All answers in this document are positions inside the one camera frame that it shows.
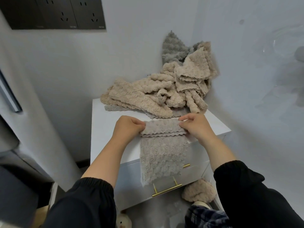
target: cabinet top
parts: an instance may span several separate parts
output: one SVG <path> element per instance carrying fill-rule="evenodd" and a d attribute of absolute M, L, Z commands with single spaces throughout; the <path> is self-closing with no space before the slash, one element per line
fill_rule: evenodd
<path fill-rule="evenodd" d="M 92 133 L 91 133 L 91 163 L 95 160 L 97 155 L 101 152 L 104 146 L 108 143 L 112 137 L 114 126 L 116 121 L 122 115 L 132 116 L 138 118 L 141 121 L 150 121 L 151 119 L 142 111 L 106 111 L 104 104 L 100 99 L 93 100 L 92 109 Z M 210 123 L 211 128 L 216 135 L 230 132 L 231 130 L 222 123 L 217 117 L 215 117 L 209 110 L 205 113 L 205 116 Z M 192 143 L 196 141 L 195 138 L 189 136 L 188 142 Z M 140 137 L 136 137 L 126 147 L 125 152 L 121 158 L 120 164 L 134 163 L 139 160 L 139 142 Z"/>

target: white cabinet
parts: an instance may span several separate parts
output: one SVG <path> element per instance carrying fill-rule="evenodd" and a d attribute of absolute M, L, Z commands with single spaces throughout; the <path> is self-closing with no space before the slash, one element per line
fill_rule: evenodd
<path fill-rule="evenodd" d="M 110 140 L 115 123 L 121 115 L 132 116 L 142 121 L 151 120 L 140 111 L 105 111 L 104 104 L 99 99 L 93 100 L 91 163 Z M 222 139 L 230 132 L 230 129 L 210 111 L 207 111 L 205 116 L 219 138 Z M 124 210 L 151 199 L 153 195 L 157 197 L 161 192 L 167 192 L 168 189 L 173 190 L 200 179 L 209 165 L 209 158 L 206 150 L 195 138 L 188 137 L 188 142 L 186 165 L 180 175 L 156 179 L 153 184 L 142 186 L 139 162 L 140 138 L 135 138 L 126 147 L 120 162 L 120 170 L 114 189 L 114 199 L 118 210 Z"/>

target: black sleeve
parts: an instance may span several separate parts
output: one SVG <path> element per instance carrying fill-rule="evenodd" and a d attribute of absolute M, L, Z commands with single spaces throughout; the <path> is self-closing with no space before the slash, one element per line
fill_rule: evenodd
<path fill-rule="evenodd" d="M 276 190 L 267 188 L 264 176 L 241 161 L 231 161 L 214 172 L 216 188 L 232 226 L 304 227 L 304 221 Z"/>
<path fill-rule="evenodd" d="M 115 227 L 116 207 L 113 187 L 106 181 L 85 177 L 78 180 L 55 203 L 43 227 Z"/>

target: gold drawer handle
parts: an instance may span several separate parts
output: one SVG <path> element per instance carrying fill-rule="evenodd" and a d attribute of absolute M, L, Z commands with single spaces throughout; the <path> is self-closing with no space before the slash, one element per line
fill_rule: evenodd
<path fill-rule="evenodd" d="M 155 194 L 153 194 L 152 197 L 155 197 L 155 196 L 157 196 L 157 195 L 163 194 L 163 193 L 165 193 L 165 192 L 168 192 L 168 191 L 170 191 L 170 190 L 173 190 L 173 189 L 178 188 L 178 187 L 180 187 L 180 186 L 183 185 L 183 184 L 179 184 L 179 185 L 178 185 L 174 177 L 173 177 L 173 180 L 174 180 L 175 186 L 173 186 L 173 187 L 171 187 L 171 188 L 169 188 L 169 189 L 166 189 L 166 190 L 164 190 L 164 191 L 162 191 L 162 192 L 157 192 L 157 189 L 156 189 L 156 187 L 155 187 L 155 185 L 154 185 L 154 183 L 153 183 Z"/>

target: hand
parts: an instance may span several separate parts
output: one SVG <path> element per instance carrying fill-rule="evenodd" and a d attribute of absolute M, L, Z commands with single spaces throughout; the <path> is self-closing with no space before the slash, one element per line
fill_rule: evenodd
<path fill-rule="evenodd" d="M 186 120 L 184 122 L 180 122 L 179 126 L 188 130 L 188 132 L 193 135 L 203 146 L 205 146 L 208 141 L 217 139 L 217 136 L 211 129 L 209 122 L 203 114 L 190 113 L 181 116 L 178 120 Z"/>
<path fill-rule="evenodd" d="M 129 144 L 139 132 L 146 128 L 146 123 L 129 116 L 121 116 L 115 124 L 112 139 Z"/>

